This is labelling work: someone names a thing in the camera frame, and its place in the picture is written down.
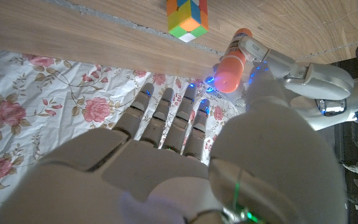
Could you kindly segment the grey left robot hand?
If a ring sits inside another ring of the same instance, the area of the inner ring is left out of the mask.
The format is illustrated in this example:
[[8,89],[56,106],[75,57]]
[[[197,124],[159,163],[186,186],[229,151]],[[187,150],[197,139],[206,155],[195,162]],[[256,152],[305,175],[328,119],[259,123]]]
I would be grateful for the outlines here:
[[358,77],[334,65],[296,62],[252,37],[242,37],[239,48],[255,65],[247,106],[274,100],[298,112],[315,130],[358,123]]

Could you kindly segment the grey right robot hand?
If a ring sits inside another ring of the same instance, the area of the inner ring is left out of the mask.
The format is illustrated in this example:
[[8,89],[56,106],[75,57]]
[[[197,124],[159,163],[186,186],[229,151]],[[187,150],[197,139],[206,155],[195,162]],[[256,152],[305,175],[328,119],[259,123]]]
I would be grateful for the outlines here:
[[209,164],[118,130],[66,142],[20,181],[0,223],[345,223],[335,154],[287,104],[272,63],[252,69],[246,112],[217,136]]

